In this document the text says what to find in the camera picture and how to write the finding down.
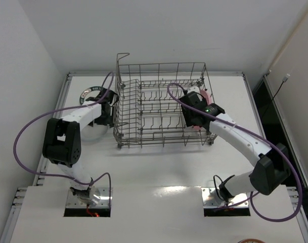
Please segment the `pink plastic plate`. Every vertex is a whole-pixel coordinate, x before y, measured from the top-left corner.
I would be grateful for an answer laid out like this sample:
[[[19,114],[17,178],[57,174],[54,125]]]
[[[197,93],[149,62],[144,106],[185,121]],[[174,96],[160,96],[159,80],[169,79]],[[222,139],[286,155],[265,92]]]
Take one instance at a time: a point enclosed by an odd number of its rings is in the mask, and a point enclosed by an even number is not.
[[[200,90],[200,94],[204,97],[208,105],[212,103],[212,98],[206,90]],[[201,130],[200,126],[192,126],[192,128],[196,131]]]

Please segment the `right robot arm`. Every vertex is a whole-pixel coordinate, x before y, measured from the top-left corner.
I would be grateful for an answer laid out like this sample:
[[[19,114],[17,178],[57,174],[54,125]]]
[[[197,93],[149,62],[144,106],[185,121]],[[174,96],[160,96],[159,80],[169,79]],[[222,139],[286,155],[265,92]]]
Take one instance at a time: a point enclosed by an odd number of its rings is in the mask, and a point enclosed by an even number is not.
[[[279,143],[271,148],[266,142],[236,128],[224,109],[215,103],[208,104],[195,91],[186,91],[180,101],[187,126],[203,127],[218,135],[253,166],[252,171],[232,175],[220,184],[217,195],[221,200],[228,202],[238,194],[252,191],[269,195],[290,176],[291,169],[282,157],[288,154],[285,145]]]

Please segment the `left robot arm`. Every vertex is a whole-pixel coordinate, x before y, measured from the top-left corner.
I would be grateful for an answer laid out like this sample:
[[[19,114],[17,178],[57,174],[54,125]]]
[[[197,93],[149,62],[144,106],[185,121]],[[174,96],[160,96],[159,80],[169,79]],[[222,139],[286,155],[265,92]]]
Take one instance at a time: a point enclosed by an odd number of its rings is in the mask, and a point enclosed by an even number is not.
[[[42,154],[71,177],[75,196],[89,198],[93,178],[79,162],[82,142],[100,140],[114,126],[114,105],[118,95],[106,88],[91,87],[79,98],[79,106],[61,118],[48,120]]]

